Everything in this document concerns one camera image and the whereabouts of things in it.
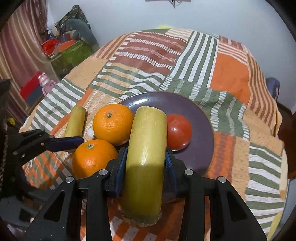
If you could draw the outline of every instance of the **patchwork tablecloth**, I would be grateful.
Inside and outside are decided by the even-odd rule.
[[[88,111],[84,138],[90,140],[98,109],[155,90],[180,94],[202,108],[215,136],[215,152],[206,176],[225,176],[267,235],[273,219],[283,210],[287,184],[283,143],[275,137],[281,115],[254,57],[236,41],[172,28],[122,35],[60,81],[21,131],[44,127],[63,137],[71,109],[80,104]],[[55,188],[72,174],[71,158],[66,152],[41,154],[24,166],[28,181],[40,188]],[[118,199],[109,200],[108,205],[113,240],[178,238],[183,200],[164,204],[161,219],[148,228],[125,223]],[[85,239],[85,207],[86,200],[81,239]],[[208,238],[208,211],[206,216]]]

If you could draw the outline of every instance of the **curtain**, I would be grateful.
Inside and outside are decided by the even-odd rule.
[[[28,116],[20,89],[37,71],[58,81],[41,44],[46,40],[46,0],[25,0],[0,32],[0,78],[11,78],[8,112],[20,123]]]

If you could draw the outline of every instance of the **tomato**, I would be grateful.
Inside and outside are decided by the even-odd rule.
[[[173,151],[185,148],[192,138],[192,126],[184,116],[170,114],[168,120],[167,146]]]

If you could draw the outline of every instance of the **purple plate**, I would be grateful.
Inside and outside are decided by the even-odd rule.
[[[192,125],[192,139],[185,149],[174,152],[174,156],[201,175],[207,172],[214,153],[214,133],[208,118],[195,103],[175,93],[151,91],[129,97],[120,104],[130,108],[133,114],[141,106],[151,106],[167,115],[186,117]]]

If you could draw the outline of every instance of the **pink toy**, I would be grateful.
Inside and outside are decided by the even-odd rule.
[[[51,89],[56,86],[56,83],[53,80],[50,80],[49,76],[46,73],[38,76],[39,84],[42,86],[42,92],[46,96]]]

